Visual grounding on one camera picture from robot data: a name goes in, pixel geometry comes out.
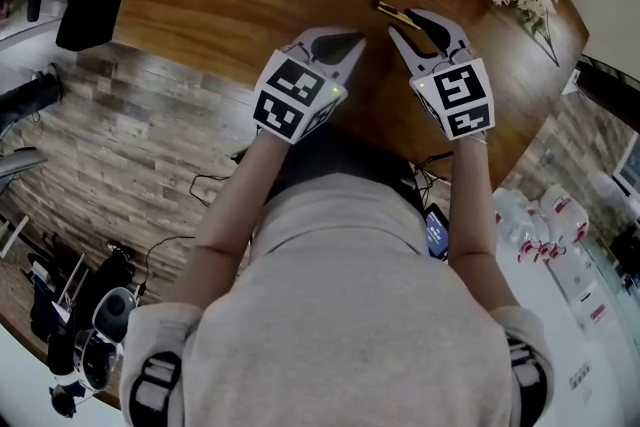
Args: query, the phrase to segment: white container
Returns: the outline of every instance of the white container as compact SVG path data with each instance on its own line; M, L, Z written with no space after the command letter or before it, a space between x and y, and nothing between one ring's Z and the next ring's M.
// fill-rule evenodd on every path
M580 241L589 229L589 216L582 206L560 185L552 185L540 200L552 231L558 234L558 245Z
M531 222L533 222L536 229L538 254L534 257L533 261L536 262L538 258L548 260L558 256L560 253L558 244L556 244L555 235L549 226L547 217L540 208L540 204L537 201L532 201L528 205L525 205L524 209L531 217Z
M516 198L507 190L498 188L493 193L498 234L505 242L518 249L518 261L524 256L535 256L538 249L535 241L535 226Z

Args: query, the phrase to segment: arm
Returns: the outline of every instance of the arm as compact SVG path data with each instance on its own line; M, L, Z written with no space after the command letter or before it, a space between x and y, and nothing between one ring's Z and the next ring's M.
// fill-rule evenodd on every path
M487 146L471 137L453 143L449 265L487 311L517 306L496 262L496 221Z
M166 300L205 309L225 295L289 144L262 130L196 230L189 260Z

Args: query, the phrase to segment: phone screen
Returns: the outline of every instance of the phone screen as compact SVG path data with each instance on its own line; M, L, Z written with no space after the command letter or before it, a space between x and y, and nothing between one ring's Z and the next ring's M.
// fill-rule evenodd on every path
M429 253L434 258L444 260L449 250L449 231L447 219L437 205L433 204L427 209L427 244Z

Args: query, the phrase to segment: wood grain tabletop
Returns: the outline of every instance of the wood grain tabletop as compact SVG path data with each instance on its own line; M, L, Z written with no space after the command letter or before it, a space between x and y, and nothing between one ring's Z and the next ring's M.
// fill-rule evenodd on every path
M409 73L387 35L389 19L372 0L123 0L114 39L252 87L275 48L310 27L363 31L367 49L336 121L346 129L420 162L450 149L422 111ZM560 0L551 34L560 67L519 24L513 9L489 0L382 0L423 8L459 23L485 61L496 103L489 133L497 186L525 151L557 100L582 52L587 30L570 0ZM427 40L417 40L429 49ZM430 168L450 176L450 163Z

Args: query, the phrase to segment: cord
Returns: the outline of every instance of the cord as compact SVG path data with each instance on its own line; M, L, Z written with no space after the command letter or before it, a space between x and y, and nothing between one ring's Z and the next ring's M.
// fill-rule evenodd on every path
M417 164L415 166L414 171L413 171L413 176L416 177L416 176L418 176L418 173L420 173L422 175L422 178L424 178L424 181L427 183L427 185L425 187L421 187L420 189L418 189L418 192L420 193L420 199L421 199L422 205L424 207L426 207L428 205L428 203L429 203L429 193L431 192L431 188L433 187L433 185L438 180L444 181L444 179L440 178L439 176L431 175L425 169L425 167L427 165L431 164L432 162L435 162L436 160L449 158L451 155L453 155L452 151L448 151L446 153L441 153L440 155L431 155L431 156L427 157L423 162L421 162L420 164Z
M203 175L203 174L197 174L196 176L193 177L193 180L191 180L191 185L189 186L189 194L191 196L193 196L194 198L196 198L205 207L208 207L209 203L207 203L200 196L198 196L197 194L195 194L193 192L193 187L196 184L196 180L198 178L210 178L211 180L216 180L216 181L219 181L219 182L222 182L224 180L229 179L228 176ZM193 239L193 238L195 238L195 237L190 236L190 235L173 235L171 237L166 237L166 238L162 239L160 242L155 243L153 246L151 246L151 248L149 248L149 251L147 251L147 254L144 257L145 276L144 276L144 281L140 284L140 287L138 288L138 297L142 297L144 295L145 291L147 290L147 280L149 279L149 255L151 254L151 251L153 251L158 246L161 246L165 242L169 242L170 240Z
M165 242L169 242L170 240L194 239L194 238L195 237L193 237L191 235L173 235L171 237L164 238L160 242L156 242L153 246L151 246L149 251L147 251L147 254L144 256L144 266L145 266L145 269L146 269L146 274L145 274L145 277L144 277L144 281L140 284L140 287L138 288L138 297L142 297L144 295L145 291L147 290L147 280L149 279L149 255L151 254L151 251L153 251L158 246L161 246Z
M222 182L224 180L228 180L229 177L228 176L216 176L216 175L201 175L198 174L196 176L193 177L193 180L191 181L191 185L189 186L189 194L191 196L193 196L194 198L196 198L200 203L202 203L205 207L209 206L209 203L207 203L205 200L203 200L200 196L198 196L197 194L195 194L193 192L193 187L196 184L196 180L198 178L210 178L211 180L216 180L218 182Z

